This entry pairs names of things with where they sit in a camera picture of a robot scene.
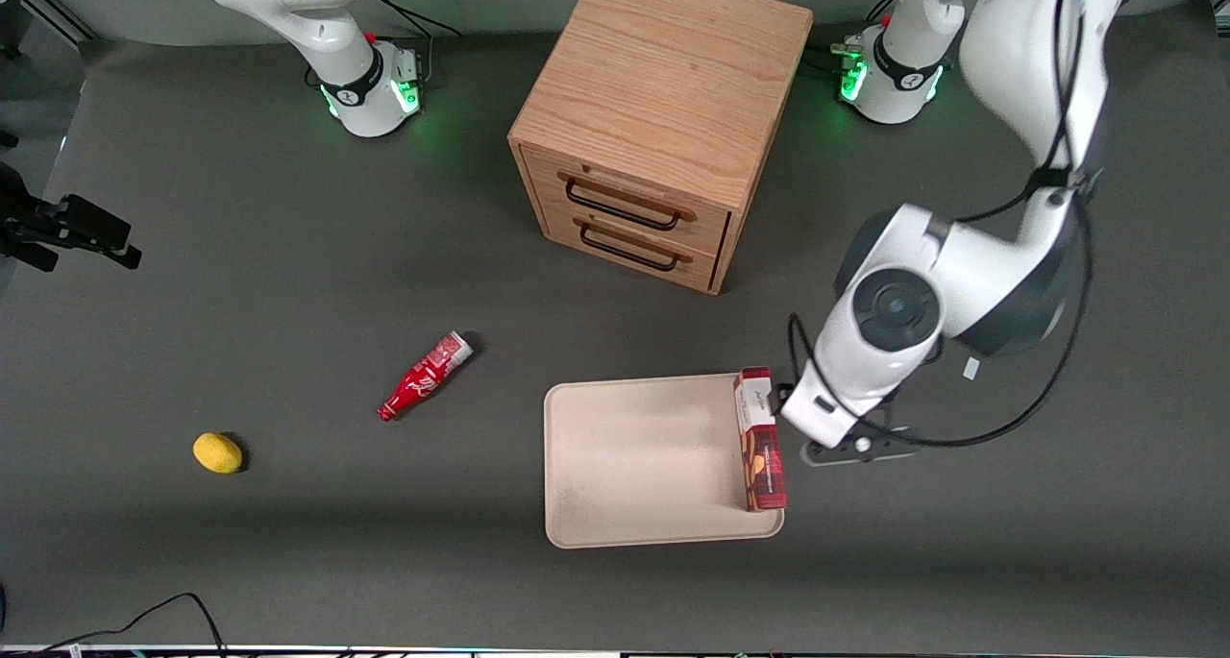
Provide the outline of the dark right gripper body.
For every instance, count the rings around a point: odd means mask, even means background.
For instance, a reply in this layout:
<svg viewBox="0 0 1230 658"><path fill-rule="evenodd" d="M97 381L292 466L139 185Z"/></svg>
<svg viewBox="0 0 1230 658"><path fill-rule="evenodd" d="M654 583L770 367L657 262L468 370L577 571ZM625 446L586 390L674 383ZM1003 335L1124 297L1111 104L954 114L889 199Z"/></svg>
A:
<svg viewBox="0 0 1230 658"><path fill-rule="evenodd" d="M49 245L66 248L65 226L59 223L66 197L57 202L34 197L16 168L1 164L1 242L2 248Z"/></svg>

